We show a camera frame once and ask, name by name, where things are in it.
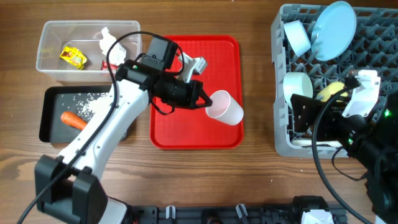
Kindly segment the pink cup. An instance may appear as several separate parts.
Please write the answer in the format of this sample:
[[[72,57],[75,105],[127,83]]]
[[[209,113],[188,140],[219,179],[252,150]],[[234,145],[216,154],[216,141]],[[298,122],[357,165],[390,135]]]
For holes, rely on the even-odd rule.
[[[210,100],[212,105],[205,108],[208,117],[230,126],[235,126],[243,120],[243,108],[226,90],[214,92]]]

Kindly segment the yellow cup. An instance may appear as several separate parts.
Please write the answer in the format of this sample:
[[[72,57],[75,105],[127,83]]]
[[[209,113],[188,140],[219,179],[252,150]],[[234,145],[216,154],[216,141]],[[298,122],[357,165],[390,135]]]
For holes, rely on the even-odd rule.
[[[315,97],[316,100],[320,100],[322,102],[326,102],[329,100],[331,95],[334,95],[336,92],[342,90],[345,87],[345,84],[342,82],[333,82],[325,87],[322,91],[320,91]]]

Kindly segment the red snack wrapper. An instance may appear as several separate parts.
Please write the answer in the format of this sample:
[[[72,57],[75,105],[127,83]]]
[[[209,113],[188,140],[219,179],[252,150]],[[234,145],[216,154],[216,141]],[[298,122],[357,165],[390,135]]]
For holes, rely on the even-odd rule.
[[[111,68],[111,70],[113,72],[115,72],[118,69],[118,66],[115,65],[115,64],[112,64],[112,63],[109,64],[109,67]],[[101,70],[103,70],[103,71],[108,70],[108,64],[107,64],[107,62],[105,60],[103,60],[102,63],[101,63]]]

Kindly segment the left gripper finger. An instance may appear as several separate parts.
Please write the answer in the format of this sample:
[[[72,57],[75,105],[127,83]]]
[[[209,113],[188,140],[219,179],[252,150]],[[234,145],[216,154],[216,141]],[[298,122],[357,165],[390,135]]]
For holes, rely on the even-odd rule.
[[[200,98],[204,101],[204,105],[211,105],[212,104],[212,100],[210,99],[210,97],[205,93],[204,89],[200,90],[199,93]]]
[[[191,110],[196,110],[196,109],[199,109],[199,108],[207,108],[207,107],[210,107],[212,104],[213,104],[212,101],[206,101],[206,102],[204,102],[204,103],[199,103],[199,104],[193,102],[193,103],[191,103],[191,105],[189,106],[189,108],[190,108]]]

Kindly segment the light blue rice bowl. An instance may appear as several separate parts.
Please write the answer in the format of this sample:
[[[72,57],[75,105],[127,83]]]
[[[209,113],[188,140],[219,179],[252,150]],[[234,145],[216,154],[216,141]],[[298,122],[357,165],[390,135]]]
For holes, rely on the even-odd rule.
[[[303,24],[293,21],[284,24],[284,32],[295,55],[300,57],[310,50],[311,43]]]

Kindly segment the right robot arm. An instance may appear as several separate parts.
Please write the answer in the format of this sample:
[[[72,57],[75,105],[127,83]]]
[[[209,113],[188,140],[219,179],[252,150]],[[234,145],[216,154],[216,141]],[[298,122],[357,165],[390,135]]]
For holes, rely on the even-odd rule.
[[[385,223],[397,223],[397,93],[388,95],[380,120],[371,124],[361,115],[345,118],[349,98],[325,102],[293,94],[296,131],[313,127],[319,141],[338,141],[366,169],[372,211]]]

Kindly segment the green bowl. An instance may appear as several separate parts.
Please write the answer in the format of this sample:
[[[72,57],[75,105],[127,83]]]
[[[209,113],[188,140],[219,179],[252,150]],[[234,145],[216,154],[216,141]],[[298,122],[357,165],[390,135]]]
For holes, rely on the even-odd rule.
[[[303,72],[287,72],[283,79],[284,98],[292,109],[291,97],[293,94],[306,97],[313,96],[313,86],[309,76]]]

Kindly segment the light blue plate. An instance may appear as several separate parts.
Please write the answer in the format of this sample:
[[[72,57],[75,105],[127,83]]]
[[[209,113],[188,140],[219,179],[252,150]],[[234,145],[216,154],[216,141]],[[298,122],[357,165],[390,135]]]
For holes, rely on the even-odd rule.
[[[356,31],[356,14],[345,1],[330,4],[318,17],[311,33],[311,50],[319,61],[340,56]]]

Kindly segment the orange carrot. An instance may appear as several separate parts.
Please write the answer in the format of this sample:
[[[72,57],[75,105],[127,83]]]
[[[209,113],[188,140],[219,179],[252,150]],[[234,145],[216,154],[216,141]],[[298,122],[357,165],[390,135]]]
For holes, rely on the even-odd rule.
[[[79,130],[84,130],[87,125],[86,121],[84,121],[71,111],[65,111],[64,113],[62,113],[60,118],[64,124],[67,124]]]

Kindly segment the yellow snack wrapper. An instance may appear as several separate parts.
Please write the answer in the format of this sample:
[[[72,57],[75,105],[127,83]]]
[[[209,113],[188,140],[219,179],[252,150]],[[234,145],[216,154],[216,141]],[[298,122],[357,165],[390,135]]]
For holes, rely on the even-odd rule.
[[[87,62],[86,56],[76,47],[64,46],[60,58],[79,70],[83,70]]]

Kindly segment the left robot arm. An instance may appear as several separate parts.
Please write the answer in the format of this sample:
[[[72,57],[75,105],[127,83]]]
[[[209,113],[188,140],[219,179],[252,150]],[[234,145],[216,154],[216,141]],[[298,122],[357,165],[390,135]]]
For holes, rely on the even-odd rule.
[[[31,207],[66,223],[137,223],[132,207],[106,195],[101,177],[131,123],[154,98],[172,109],[209,107],[201,74],[207,63],[174,41],[153,35],[149,49],[110,71],[112,87],[104,108],[57,157],[35,165]]]

